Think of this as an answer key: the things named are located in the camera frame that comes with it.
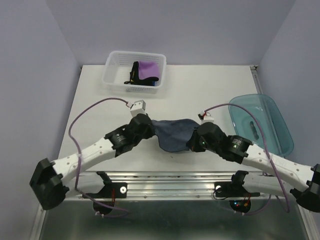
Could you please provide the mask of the dark navy towel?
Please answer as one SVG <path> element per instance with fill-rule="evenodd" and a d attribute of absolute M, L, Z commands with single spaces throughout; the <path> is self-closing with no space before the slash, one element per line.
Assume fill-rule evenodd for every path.
<path fill-rule="evenodd" d="M 188 118 L 178 120 L 152 120 L 159 147 L 165 152 L 178 153 L 188 151 L 187 142 L 194 129 L 200 125 Z"/>

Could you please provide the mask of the purple towel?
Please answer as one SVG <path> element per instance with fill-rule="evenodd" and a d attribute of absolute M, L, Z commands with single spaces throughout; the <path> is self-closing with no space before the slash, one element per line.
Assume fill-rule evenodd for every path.
<path fill-rule="evenodd" d="M 157 82 L 160 78 L 158 64 L 154 61 L 138 61 L 138 77 L 140 80 Z"/>

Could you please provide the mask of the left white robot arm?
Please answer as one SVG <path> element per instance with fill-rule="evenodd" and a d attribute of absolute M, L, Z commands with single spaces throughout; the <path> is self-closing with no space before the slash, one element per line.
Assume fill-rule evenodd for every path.
<path fill-rule="evenodd" d="M 80 173 L 106 160 L 114 159 L 131 151 L 141 140 L 155 135 L 155 128 L 148 115 L 139 113 L 129 124 L 123 125 L 106 134 L 96 143 L 65 158 L 49 161 L 40 160 L 29 185 L 44 210 L 51 210 L 60 205 L 70 188 L 67 184 Z"/>

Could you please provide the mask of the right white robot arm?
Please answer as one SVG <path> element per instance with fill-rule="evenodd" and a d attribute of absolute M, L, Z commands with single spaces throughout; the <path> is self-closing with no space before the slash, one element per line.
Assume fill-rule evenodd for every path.
<path fill-rule="evenodd" d="M 267 153 L 252 141 L 226 135 L 218 125 L 205 122 L 193 130 L 187 147 L 195 153 L 210 151 L 222 159 L 258 169 L 268 176 L 238 170 L 231 180 L 219 183 L 219 198 L 257 197 L 269 194 L 291 197 L 304 209 L 320 211 L 320 166 L 308 166 Z"/>

